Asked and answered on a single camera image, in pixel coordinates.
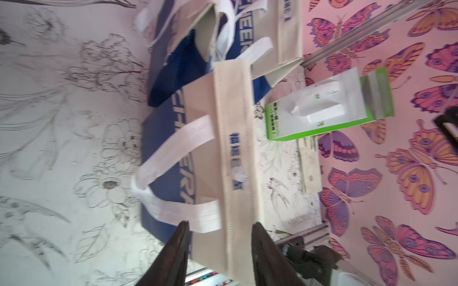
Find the tote bag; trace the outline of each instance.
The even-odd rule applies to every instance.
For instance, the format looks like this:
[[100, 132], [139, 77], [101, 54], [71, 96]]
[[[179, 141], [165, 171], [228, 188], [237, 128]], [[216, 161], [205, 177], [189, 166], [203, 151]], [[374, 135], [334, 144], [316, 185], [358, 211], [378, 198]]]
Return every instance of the tote bag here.
[[148, 231], [167, 242], [189, 221], [190, 258], [243, 285], [255, 284], [251, 227], [263, 213], [253, 104], [250, 61], [215, 63], [143, 122], [144, 163], [132, 177]]
[[258, 39], [271, 38], [273, 50], [253, 65], [254, 101], [258, 102], [302, 61], [302, 1], [266, 0], [264, 9], [244, 13], [251, 2], [236, 2], [234, 43], [226, 58], [235, 59]]

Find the bag handle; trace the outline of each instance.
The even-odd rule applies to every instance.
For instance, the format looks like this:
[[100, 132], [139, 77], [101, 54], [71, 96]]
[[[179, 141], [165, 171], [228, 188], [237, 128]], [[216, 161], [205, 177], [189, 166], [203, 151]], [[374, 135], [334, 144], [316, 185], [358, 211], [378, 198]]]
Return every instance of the bag handle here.
[[191, 205], [158, 198], [149, 184], [166, 173], [186, 154], [215, 138], [210, 115], [188, 123], [171, 135], [131, 177], [131, 191], [155, 220], [177, 226], [189, 221], [193, 232], [212, 232], [221, 228], [221, 213], [217, 200]]
[[219, 62], [226, 59], [230, 47], [234, 43], [235, 24], [240, 17], [250, 11], [261, 10], [262, 13], [267, 13], [267, 0], [255, 0], [248, 7], [236, 14], [232, 6], [231, 0], [218, 0], [217, 10], [219, 13], [226, 14], [227, 22], [221, 28], [215, 43], [215, 61]]

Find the line drawing of flower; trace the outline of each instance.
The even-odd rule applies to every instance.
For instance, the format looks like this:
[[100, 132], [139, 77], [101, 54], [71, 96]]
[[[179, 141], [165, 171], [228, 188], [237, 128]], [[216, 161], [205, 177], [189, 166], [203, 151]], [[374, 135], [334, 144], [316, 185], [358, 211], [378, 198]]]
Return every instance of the line drawing of flower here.
[[31, 38], [44, 44], [60, 41], [68, 28], [53, 11], [46, 8], [28, 7], [24, 23], [30, 30]]
[[85, 198], [90, 208], [110, 206], [115, 220], [127, 228], [131, 220], [129, 207], [136, 201], [130, 193], [131, 176], [129, 172], [108, 172], [99, 163], [91, 174], [80, 177], [73, 191], [79, 198]]
[[124, 228], [131, 221], [131, 211], [138, 200], [132, 196], [131, 176], [140, 161], [140, 123], [138, 119], [109, 124], [102, 136], [101, 161], [73, 187], [90, 208], [110, 206], [114, 218]]
[[140, 130], [138, 119], [124, 119], [105, 128], [100, 155], [111, 172], [132, 172], [141, 165]]
[[118, 92], [127, 99], [144, 102], [148, 69], [136, 59], [123, 36], [109, 34], [98, 43], [84, 42], [80, 65], [69, 66], [64, 78], [90, 91]]
[[139, 75], [128, 75], [124, 84], [118, 85], [119, 92], [126, 98], [141, 101], [143, 94], [147, 93], [148, 70], [142, 69]]

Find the purple butterfly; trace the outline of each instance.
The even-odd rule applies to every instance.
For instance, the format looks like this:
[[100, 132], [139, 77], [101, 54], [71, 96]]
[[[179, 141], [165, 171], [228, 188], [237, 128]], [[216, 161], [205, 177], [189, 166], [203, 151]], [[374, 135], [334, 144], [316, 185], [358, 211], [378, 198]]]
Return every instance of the purple butterfly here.
[[318, 139], [318, 148], [321, 151], [321, 155], [325, 158], [328, 158], [331, 152], [333, 152], [334, 158], [345, 162], [358, 161], [360, 158], [353, 142], [347, 135], [340, 131], [323, 134]]
[[372, 192], [382, 179], [382, 174], [375, 168], [367, 171], [353, 169], [348, 174], [332, 168], [327, 180], [334, 187], [323, 188], [320, 201], [326, 207], [326, 219], [331, 223], [332, 232], [342, 236], [348, 228], [350, 215], [347, 203], [358, 203], [350, 199]]
[[436, 259], [455, 259], [456, 254], [447, 246], [434, 240], [422, 237], [416, 230], [405, 224], [395, 227], [386, 217], [376, 216], [378, 227], [373, 226], [375, 234], [367, 227], [361, 228], [364, 240], [371, 243], [367, 253], [377, 263], [380, 277], [387, 286], [398, 283], [398, 267], [394, 254], [399, 259], [399, 266], [407, 278], [415, 281], [414, 274], [406, 260], [412, 264], [434, 273], [432, 267], [423, 259], [405, 253], [406, 249], [414, 254]]

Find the blue fabric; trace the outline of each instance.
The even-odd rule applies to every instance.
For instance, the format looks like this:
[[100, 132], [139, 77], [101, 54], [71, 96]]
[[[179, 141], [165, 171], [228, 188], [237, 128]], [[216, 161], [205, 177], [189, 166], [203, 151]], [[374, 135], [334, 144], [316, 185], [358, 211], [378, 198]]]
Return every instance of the blue fabric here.
[[[159, 13], [156, 36], [162, 29], [174, 0], [167, 0]], [[202, 58], [194, 43], [192, 30], [167, 58], [167, 47], [173, 39], [174, 19], [165, 29], [162, 37], [153, 46], [148, 77], [148, 105], [158, 107], [175, 91], [208, 73], [208, 64]]]
[[[142, 163], [145, 162], [174, 132], [177, 113], [173, 111], [172, 98], [167, 99], [142, 123]], [[186, 123], [186, 115], [180, 113], [180, 119]], [[153, 193], [160, 199], [184, 203], [185, 200], [180, 196], [183, 175], [180, 173], [179, 164], [175, 164], [164, 175], [160, 176], [149, 186]], [[160, 241], [166, 243], [174, 233], [176, 226], [155, 220], [142, 205], [142, 225], [152, 235]]]

